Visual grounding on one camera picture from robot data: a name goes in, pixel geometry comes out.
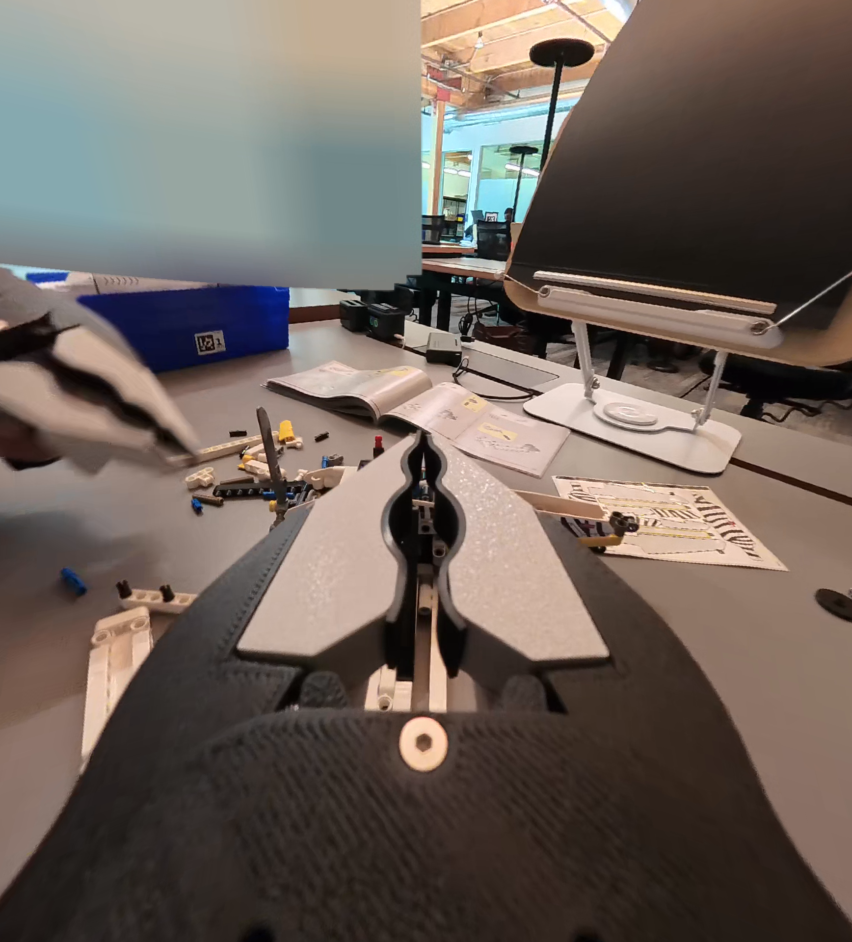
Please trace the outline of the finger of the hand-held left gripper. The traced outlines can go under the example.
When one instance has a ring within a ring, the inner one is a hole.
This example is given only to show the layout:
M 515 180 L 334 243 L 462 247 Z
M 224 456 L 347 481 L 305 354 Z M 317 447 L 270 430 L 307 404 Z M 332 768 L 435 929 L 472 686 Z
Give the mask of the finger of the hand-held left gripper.
M 163 451 L 197 451 L 191 425 L 156 376 L 93 330 L 74 326 L 57 333 L 51 362 L 70 392 L 103 407 L 126 426 L 149 432 Z
M 113 461 L 168 467 L 196 453 L 181 415 L 175 425 L 130 417 L 107 401 L 64 389 L 48 368 L 34 363 L 0 362 L 0 413 L 32 428 L 85 472 Z

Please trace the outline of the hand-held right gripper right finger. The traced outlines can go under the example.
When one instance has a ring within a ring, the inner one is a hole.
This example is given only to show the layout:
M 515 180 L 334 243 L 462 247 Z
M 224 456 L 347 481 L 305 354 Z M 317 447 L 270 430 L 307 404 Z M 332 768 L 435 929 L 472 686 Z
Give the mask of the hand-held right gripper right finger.
M 532 507 L 452 445 L 426 436 L 448 666 L 583 666 L 610 652 Z

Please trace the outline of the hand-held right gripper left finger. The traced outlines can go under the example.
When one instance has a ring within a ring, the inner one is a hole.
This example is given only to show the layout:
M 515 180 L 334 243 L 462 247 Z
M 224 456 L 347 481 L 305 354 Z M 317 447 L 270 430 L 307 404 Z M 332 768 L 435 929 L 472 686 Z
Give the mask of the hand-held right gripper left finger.
M 414 483 L 422 432 L 407 436 L 295 515 L 297 527 L 238 642 L 271 663 L 386 663 L 408 562 L 391 518 Z

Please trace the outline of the lego helicopter model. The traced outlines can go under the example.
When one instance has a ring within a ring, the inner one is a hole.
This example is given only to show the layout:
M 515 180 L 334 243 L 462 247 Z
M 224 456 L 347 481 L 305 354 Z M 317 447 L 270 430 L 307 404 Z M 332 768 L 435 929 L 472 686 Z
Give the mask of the lego helicopter model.
M 417 432 L 425 435 L 425 441 L 427 434 L 430 434 L 423 430 Z M 452 445 L 446 439 L 435 438 Z M 395 624 L 387 627 L 385 634 L 389 661 L 274 664 L 298 667 L 306 672 L 330 671 L 349 685 L 363 681 L 368 685 L 367 709 L 442 713 L 451 708 L 453 698 L 449 687 L 454 685 L 455 677 L 460 675 L 466 676 L 465 684 L 491 695 L 500 692 L 512 677 L 542 677 L 555 670 L 592 668 L 610 662 L 611 654 L 605 662 L 583 666 L 448 666 L 440 649 L 439 597 L 435 585 L 446 546 L 436 537 L 432 523 L 433 495 L 426 479 L 426 443 L 422 447 L 422 456 L 412 461 L 411 468 L 414 483 L 410 495 L 402 498 L 391 518 L 392 531 L 400 537 L 399 544 L 408 562 L 409 575 L 399 616 Z M 597 503 L 576 502 L 510 489 L 535 511 L 582 598 L 583 591 L 571 573 L 574 559 L 572 552 L 581 550 L 588 554 L 594 548 L 615 546 L 624 534 L 637 527 L 631 517 L 619 513 L 608 516 Z M 297 527 L 292 523 L 295 515 L 306 510 L 310 504 L 291 512 L 286 519 L 278 513 L 276 523 L 279 527 L 276 533 L 280 539 L 281 555 L 272 576 L 278 570 Z M 597 625 L 594 615 L 589 612 Z

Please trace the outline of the long white lego beam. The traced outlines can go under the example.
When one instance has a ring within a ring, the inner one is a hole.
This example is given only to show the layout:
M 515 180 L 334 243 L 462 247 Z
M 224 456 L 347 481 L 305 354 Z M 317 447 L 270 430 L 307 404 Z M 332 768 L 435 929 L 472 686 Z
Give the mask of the long white lego beam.
M 167 459 L 169 465 L 173 467 L 191 467 L 197 465 L 207 465 L 221 458 L 239 455 L 247 448 L 256 446 L 257 450 L 262 448 L 263 441 L 261 435 L 256 434 L 243 438 L 236 438 L 231 441 L 216 445 L 209 445 L 192 453 L 175 455 Z

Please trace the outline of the white lego beam black pins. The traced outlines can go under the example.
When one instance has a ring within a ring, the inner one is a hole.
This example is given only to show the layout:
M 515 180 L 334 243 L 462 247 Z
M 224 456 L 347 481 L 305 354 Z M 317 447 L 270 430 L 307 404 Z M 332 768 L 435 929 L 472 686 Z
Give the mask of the white lego beam black pins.
M 126 580 L 115 583 L 121 609 L 145 607 L 150 613 L 177 615 L 186 611 L 198 595 L 176 593 L 171 585 L 161 585 L 156 590 L 134 588 Z

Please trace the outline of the white lego panel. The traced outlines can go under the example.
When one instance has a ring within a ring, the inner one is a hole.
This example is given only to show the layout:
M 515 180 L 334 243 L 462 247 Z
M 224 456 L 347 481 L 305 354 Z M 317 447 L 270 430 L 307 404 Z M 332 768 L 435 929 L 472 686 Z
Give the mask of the white lego panel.
M 87 766 L 108 718 L 152 647 L 147 606 L 127 608 L 95 623 L 90 639 L 80 771 Z

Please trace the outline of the pile of loose lego pieces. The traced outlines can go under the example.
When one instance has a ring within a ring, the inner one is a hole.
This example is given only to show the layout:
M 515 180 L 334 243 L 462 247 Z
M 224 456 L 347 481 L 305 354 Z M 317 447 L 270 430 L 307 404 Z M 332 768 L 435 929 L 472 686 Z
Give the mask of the pile of loose lego pieces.
M 324 454 L 319 468 L 301 469 L 290 476 L 281 459 L 291 450 L 302 450 L 302 437 L 295 434 L 290 421 L 284 420 L 275 428 L 263 408 L 256 412 L 259 427 L 256 434 L 261 435 L 262 448 L 257 450 L 254 445 L 238 456 L 186 467 L 184 482 L 195 513 L 201 514 L 206 505 L 221 507 L 228 501 L 243 500 L 259 500 L 278 513 L 300 508 L 338 488 L 371 463 L 364 460 L 358 465 L 346 465 L 340 454 Z M 253 435 L 235 430 L 229 441 L 247 436 Z

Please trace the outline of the blue plastic bin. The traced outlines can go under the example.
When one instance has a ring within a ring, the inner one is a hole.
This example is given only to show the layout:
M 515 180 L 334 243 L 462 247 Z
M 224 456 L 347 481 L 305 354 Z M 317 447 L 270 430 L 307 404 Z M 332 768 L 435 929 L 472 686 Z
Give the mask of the blue plastic bin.
M 155 373 L 289 347 L 288 288 L 228 286 L 84 295 Z

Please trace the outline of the white plastic crate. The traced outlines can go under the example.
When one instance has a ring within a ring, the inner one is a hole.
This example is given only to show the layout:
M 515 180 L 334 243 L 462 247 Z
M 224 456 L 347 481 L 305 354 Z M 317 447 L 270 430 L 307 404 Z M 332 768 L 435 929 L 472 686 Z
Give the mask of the white plastic crate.
M 217 288 L 218 284 L 92 273 L 97 294 L 149 293 Z

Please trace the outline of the striped sticker sheet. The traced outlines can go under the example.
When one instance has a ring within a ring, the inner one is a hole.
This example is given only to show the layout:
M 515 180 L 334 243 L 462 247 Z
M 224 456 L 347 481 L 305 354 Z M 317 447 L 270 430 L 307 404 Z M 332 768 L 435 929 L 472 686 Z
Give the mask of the striped sticker sheet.
M 597 503 L 637 527 L 598 554 L 785 572 L 777 556 L 707 486 L 554 476 L 560 498 Z

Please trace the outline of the open instruction booklet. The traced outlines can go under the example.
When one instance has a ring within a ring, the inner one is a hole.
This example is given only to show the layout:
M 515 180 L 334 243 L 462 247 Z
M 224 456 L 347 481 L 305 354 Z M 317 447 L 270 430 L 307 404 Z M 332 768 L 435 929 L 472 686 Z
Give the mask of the open instruction booklet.
M 404 422 L 471 458 L 543 477 L 569 430 L 503 409 L 458 383 L 433 384 L 413 366 L 359 370 L 338 361 L 268 379 L 267 389 L 333 411 Z

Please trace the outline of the grey flat pad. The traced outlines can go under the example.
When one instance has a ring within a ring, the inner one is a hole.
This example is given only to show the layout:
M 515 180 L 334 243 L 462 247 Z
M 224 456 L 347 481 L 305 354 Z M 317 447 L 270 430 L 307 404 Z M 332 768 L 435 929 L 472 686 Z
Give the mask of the grey flat pad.
M 466 367 L 467 376 L 474 376 L 483 382 L 496 383 L 508 389 L 502 395 L 542 394 L 560 377 L 549 369 L 541 369 L 524 361 L 517 361 L 499 356 L 495 351 L 488 352 L 474 345 L 463 347 L 462 366 Z

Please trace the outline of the white metal book stand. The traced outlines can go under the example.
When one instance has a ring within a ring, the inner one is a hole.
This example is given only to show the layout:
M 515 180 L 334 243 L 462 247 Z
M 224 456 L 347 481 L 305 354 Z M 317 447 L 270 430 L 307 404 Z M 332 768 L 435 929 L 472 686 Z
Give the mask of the white metal book stand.
M 696 475 L 725 471 L 741 433 L 712 418 L 730 353 L 791 366 L 852 359 L 852 269 L 777 319 L 773 302 L 538 269 L 527 284 L 505 267 L 508 296 L 572 324 L 581 379 L 538 395 L 531 417 Z M 597 378 L 587 328 L 599 325 L 710 348 L 715 366 L 702 406 L 687 413 L 623 394 Z

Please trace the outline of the background wooden desk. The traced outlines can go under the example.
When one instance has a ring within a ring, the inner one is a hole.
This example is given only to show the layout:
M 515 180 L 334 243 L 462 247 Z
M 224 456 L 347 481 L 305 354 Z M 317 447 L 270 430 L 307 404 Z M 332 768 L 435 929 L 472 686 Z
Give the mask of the background wooden desk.
M 427 257 L 419 276 L 418 321 L 447 331 L 454 296 L 500 303 L 504 291 L 506 262 L 474 257 Z

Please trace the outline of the black office chair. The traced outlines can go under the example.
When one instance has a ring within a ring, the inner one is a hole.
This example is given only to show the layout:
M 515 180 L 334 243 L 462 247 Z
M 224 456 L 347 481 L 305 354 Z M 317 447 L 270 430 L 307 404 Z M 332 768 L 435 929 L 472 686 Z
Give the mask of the black office chair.
M 508 219 L 479 219 L 474 224 L 475 258 L 506 262 L 512 250 L 512 225 Z

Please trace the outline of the short black floor lamp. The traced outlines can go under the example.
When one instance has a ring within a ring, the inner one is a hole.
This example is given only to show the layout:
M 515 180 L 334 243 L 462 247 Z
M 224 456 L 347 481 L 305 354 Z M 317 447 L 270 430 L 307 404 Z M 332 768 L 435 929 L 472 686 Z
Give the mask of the short black floor lamp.
M 510 147 L 509 150 L 511 160 L 506 164 L 506 169 L 514 171 L 516 174 L 515 179 L 515 189 L 514 189 L 514 199 L 512 208 L 510 210 L 510 219 L 511 221 L 516 221 L 517 217 L 517 205 L 519 202 L 519 195 L 521 191 L 522 180 L 524 179 L 525 164 L 526 160 L 529 157 L 533 157 L 538 153 L 538 148 L 532 145 L 527 144 L 515 144 Z

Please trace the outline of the large black board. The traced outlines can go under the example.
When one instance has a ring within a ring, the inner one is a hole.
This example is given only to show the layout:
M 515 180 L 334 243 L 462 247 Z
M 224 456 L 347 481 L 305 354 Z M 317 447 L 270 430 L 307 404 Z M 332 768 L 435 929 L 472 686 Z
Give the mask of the large black board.
M 514 242 L 542 268 L 762 300 L 852 269 L 852 2 L 639 2 Z

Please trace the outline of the tall black floor lamp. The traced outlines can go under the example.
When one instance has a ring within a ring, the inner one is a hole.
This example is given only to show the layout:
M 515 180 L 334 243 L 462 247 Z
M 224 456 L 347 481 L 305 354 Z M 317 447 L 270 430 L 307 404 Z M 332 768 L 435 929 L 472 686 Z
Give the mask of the tall black floor lamp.
M 557 38 L 538 41 L 530 49 L 529 57 L 532 64 L 538 67 L 550 68 L 553 71 L 550 104 L 540 157 L 540 172 L 544 171 L 550 156 L 550 146 L 553 137 L 562 73 L 566 68 L 575 68 L 585 65 L 592 60 L 595 52 L 596 50 L 592 43 L 574 38 Z

